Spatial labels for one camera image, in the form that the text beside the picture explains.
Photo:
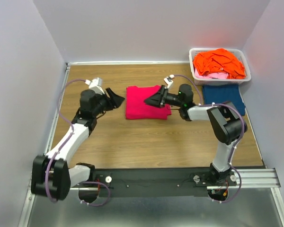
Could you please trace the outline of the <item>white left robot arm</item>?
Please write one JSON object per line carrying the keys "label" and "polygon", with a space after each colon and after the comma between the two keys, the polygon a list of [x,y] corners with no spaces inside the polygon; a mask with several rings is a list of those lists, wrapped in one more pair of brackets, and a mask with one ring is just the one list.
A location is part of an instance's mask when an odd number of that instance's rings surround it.
{"label": "white left robot arm", "polygon": [[97,117],[117,109],[125,98],[115,94],[110,88],[105,92],[87,89],[80,94],[80,106],[70,123],[69,130],[60,142],[47,154],[38,155],[33,161],[31,192],[46,196],[51,201],[64,200],[70,188],[82,183],[90,187],[95,183],[95,167],[78,164],[68,165],[80,147],[90,137],[97,125]]}

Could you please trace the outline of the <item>aluminium front frame rail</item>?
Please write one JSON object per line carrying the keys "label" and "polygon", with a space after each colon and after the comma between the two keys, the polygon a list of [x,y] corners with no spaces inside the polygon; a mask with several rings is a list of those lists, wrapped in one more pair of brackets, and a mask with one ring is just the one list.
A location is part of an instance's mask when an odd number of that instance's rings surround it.
{"label": "aluminium front frame rail", "polygon": [[[236,186],[230,186],[231,188],[279,188],[281,186],[276,170],[275,169],[238,169],[231,170],[234,173],[236,179]],[[81,183],[97,183],[94,174],[93,178]],[[111,182],[112,178],[110,176],[106,177],[106,183]]]}

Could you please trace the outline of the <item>white plastic laundry basket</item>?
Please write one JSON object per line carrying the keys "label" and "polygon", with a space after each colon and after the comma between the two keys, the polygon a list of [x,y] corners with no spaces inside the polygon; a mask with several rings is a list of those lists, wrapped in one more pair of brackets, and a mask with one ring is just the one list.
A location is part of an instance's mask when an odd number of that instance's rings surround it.
{"label": "white plastic laundry basket", "polygon": [[242,84],[251,80],[247,60],[238,49],[192,48],[189,63],[197,85]]}

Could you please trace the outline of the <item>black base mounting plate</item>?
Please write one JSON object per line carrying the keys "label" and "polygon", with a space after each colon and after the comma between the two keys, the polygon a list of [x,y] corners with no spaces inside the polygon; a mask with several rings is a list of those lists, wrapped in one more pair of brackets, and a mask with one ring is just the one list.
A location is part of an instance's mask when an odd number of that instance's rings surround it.
{"label": "black base mounting plate", "polygon": [[236,186],[235,175],[231,171],[217,176],[208,167],[184,168],[133,168],[96,169],[95,180],[106,186],[81,183],[78,191],[80,199],[94,201],[96,198],[127,197],[206,197],[212,189],[219,194],[229,186]]}

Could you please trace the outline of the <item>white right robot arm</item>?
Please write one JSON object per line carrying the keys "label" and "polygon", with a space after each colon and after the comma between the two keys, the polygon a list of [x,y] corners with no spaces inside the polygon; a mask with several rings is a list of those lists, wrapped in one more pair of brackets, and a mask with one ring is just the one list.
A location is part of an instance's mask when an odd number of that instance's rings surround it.
{"label": "white right robot arm", "polygon": [[166,119],[168,106],[178,107],[180,117],[188,122],[209,121],[218,140],[218,147],[206,183],[220,185],[233,169],[232,158],[237,144],[247,131],[246,122],[231,101],[211,104],[195,104],[189,84],[182,84],[177,94],[162,86],[126,89],[125,116],[128,120]]}

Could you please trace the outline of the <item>orange t shirt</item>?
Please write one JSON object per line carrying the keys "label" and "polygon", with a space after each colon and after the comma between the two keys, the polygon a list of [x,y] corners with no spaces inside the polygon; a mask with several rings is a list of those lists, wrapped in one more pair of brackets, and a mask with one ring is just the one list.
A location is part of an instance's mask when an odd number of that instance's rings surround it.
{"label": "orange t shirt", "polygon": [[228,79],[244,79],[246,77],[244,65],[233,53],[223,48],[198,53],[193,59],[193,66],[200,75],[227,72]]}

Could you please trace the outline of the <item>folded blue t shirt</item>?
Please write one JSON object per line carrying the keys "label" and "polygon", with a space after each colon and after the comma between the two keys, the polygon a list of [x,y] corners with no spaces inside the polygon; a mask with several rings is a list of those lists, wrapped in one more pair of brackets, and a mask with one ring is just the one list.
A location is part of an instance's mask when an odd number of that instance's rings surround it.
{"label": "folded blue t shirt", "polygon": [[204,104],[224,103],[230,101],[236,107],[241,116],[245,115],[245,105],[242,101],[239,85],[228,84],[223,86],[209,86],[202,87],[204,97]]}

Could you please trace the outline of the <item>light pink t shirt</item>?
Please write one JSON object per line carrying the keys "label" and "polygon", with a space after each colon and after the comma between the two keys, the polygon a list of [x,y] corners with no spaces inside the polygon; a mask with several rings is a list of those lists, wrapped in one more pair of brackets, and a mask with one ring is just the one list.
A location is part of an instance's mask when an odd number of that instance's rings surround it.
{"label": "light pink t shirt", "polygon": [[195,70],[195,76],[200,79],[228,79],[229,74],[227,72],[217,72],[209,73],[208,75],[200,75],[197,70]]}

